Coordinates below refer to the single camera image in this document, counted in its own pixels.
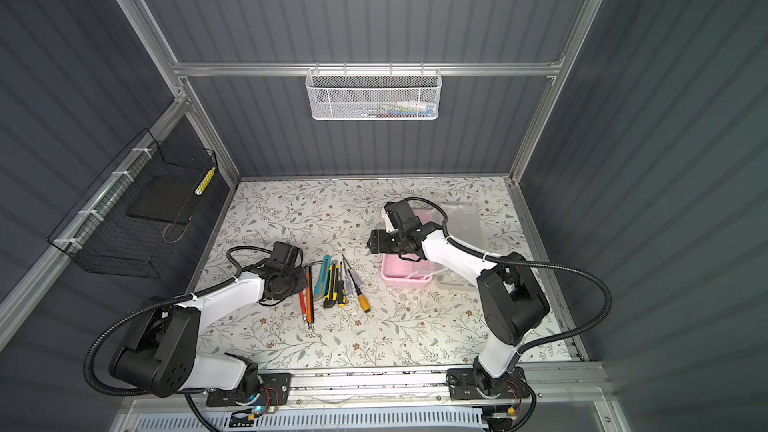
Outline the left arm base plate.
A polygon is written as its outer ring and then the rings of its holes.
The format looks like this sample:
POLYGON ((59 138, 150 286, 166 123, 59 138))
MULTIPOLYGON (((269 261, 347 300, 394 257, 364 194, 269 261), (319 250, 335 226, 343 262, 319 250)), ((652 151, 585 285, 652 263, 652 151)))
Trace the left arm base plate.
POLYGON ((289 373, 259 374, 234 390, 215 389, 206 398, 208 407, 277 407, 287 404, 293 376, 289 373))

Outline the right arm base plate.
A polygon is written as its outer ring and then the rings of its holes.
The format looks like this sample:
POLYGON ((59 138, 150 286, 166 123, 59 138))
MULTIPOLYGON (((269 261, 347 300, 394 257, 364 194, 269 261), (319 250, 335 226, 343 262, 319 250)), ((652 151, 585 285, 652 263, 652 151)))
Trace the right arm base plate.
POLYGON ((445 377, 452 400, 522 400, 531 396, 522 368, 515 367, 500 378, 489 378, 472 368, 452 368, 445 377))

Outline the pink plastic tool box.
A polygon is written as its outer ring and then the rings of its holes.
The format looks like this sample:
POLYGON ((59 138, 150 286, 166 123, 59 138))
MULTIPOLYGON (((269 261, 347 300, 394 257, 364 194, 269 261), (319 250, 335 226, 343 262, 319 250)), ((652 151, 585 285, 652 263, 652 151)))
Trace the pink plastic tool box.
POLYGON ((475 285, 482 271, 493 266, 482 255, 476 257, 468 253, 464 244, 446 236, 444 227, 428 235, 422 246, 427 256, 422 261, 406 261, 397 255, 383 254, 380 271, 383 282, 391 287, 419 289, 429 285, 435 275, 449 271, 475 285))

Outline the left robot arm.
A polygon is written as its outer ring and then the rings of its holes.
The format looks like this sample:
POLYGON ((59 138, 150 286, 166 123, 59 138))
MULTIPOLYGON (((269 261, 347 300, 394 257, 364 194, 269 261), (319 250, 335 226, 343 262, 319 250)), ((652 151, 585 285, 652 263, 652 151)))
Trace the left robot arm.
POLYGON ((226 280, 165 301, 150 301, 117 328, 126 332, 109 374, 130 395, 168 397, 201 389, 232 392, 240 402, 262 394, 258 365, 231 353, 202 353, 198 339, 214 322, 256 304, 273 307, 309 287, 303 251, 277 241, 271 248, 242 245, 225 252, 226 280))

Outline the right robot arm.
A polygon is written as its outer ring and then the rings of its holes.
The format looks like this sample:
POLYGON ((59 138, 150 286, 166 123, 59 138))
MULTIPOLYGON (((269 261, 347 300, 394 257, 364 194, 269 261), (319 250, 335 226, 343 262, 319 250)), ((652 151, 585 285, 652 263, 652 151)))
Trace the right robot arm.
POLYGON ((424 223, 408 199, 388 202, 382 210, 386 227, 371 232, 367 247, 373 254, 434 262, 476 286, 490 334, 473 363, 473 383, 493 397, 521 357, 524 336, 549 314, 550 304, 522 255, 493 255, 458 241, 447 230, 447 214, 440 215, 441 223, 424 223))

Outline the orange black pencil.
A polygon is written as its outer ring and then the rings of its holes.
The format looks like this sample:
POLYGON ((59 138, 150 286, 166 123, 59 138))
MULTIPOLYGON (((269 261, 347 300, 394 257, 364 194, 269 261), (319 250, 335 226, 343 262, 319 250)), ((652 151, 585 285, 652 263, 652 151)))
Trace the orange black pencil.
POLYGON ((312 266, 307 265, 305 267, 305 278, 307 281, 307 288, 305 291, 305 308, 306 308, 306 319, 309 326, 312 326, 314 324, 314 305, 313 305, 313 280, 312 280, 312 266))

